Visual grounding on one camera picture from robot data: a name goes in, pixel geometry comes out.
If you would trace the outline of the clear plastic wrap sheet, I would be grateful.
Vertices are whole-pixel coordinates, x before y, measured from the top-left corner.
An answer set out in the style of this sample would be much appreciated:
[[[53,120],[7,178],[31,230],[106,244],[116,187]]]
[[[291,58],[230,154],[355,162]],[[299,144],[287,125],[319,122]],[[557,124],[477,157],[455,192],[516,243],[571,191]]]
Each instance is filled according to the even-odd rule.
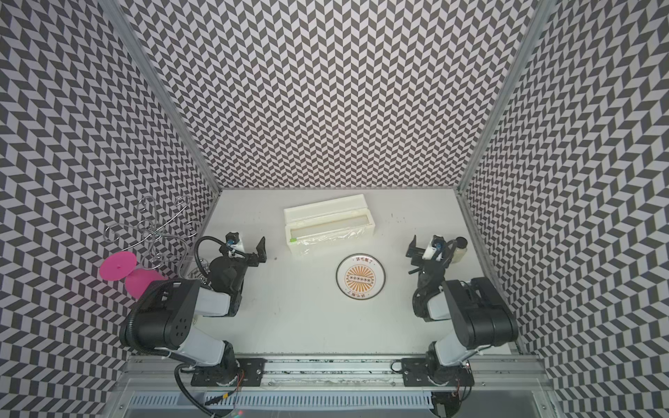
[[[292,254],[313,254],[326,249],[348,245],[356,240],[367,239],[375,233],[374,228],[352,228],[321,233],[306,238],[290,239],[287,243]]]

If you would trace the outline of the white plastic wrap dispenser box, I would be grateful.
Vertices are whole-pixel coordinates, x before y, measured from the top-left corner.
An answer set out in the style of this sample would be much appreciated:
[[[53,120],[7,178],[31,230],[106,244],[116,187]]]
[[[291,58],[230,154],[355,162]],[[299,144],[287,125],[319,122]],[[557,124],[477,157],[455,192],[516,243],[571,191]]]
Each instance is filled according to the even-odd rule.
[[[321,233],[352,228],[374,228],[374,221],[363,194],[324,200],[283,210],[286,243]]]

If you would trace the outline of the round patterned ceramic plate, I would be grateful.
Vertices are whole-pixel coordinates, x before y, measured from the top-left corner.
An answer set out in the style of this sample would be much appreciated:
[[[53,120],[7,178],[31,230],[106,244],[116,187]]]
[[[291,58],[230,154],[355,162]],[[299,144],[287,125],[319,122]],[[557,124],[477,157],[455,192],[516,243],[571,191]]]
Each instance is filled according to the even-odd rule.
[[[351,254],[336,268],[336,284],[348,298],[368,301],[381,293],[386,284],[385,269],[369,254]]]

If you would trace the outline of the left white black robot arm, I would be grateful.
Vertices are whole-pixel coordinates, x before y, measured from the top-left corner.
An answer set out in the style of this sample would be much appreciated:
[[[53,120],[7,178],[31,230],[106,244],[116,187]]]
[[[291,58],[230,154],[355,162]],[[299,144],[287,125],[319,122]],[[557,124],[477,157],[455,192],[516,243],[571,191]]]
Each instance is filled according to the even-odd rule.
[[[231,342],[210,336],[194,321],[237,315],[247,270],[268,260],[266,239],[248,253],[236,232],[223,240],[202,236],[194,244],[193,256],[202,279],[149,285],[121,326],[122,345],[185,364],[194,387],[260,386],[265,359],[238,359]]]

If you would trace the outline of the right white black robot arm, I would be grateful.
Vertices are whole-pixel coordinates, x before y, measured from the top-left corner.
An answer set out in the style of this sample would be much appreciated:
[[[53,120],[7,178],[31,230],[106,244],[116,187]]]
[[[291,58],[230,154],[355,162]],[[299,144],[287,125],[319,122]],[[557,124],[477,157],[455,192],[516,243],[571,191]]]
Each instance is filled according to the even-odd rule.
[[[435,235],[430,245],[418,247],[414,237],[406,257],[417,276],[411,303],[414,315],[425,322],[449,322],[452,331],[430,343],[424,359],[412,367],[402,362],[410,382],[428,385],[467,385],[468,360],[480,352],[514,342],[519,336],[517,319],[498,289],[486,277],[448,280],[447,269],[460,261],[469,242],[463,237],[446,240]]]

